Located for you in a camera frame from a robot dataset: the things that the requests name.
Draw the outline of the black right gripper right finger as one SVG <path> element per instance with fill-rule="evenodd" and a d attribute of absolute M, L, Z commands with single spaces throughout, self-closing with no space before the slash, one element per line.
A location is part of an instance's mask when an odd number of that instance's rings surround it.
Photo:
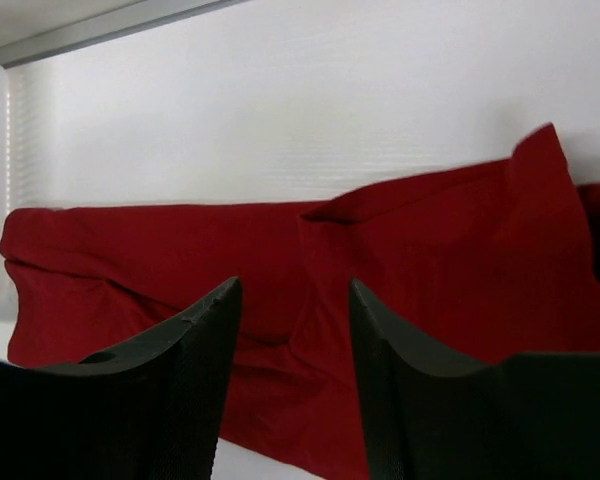
<path fill-rule="evenodd" d="M 489 365 L 349 286 L 353 362 L 374 479 L 600 479 L 600 353 Z"/>

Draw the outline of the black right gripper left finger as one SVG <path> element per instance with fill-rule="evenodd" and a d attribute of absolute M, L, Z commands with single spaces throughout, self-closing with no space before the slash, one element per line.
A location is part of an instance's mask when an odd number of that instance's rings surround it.
<path fill-rule="evenodd" d="M 207 479 L 241 319 L 230 278 L 77 363 L 0 361 L 0 479 Z"/>

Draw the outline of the red t-shirt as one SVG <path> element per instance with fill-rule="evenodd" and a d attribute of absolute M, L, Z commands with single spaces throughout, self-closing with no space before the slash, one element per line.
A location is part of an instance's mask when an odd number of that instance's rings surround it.
<path fill-rule="evenodd" d="M 552 126 L 510 157 L 328 201 L 12 212 L 8 360 L 79 361 L 243 287 L 221 437 L 326 479 L 364 479 L 348 283 L 495 363 L 600 351 L 600 184 L 576 186 Z"/>

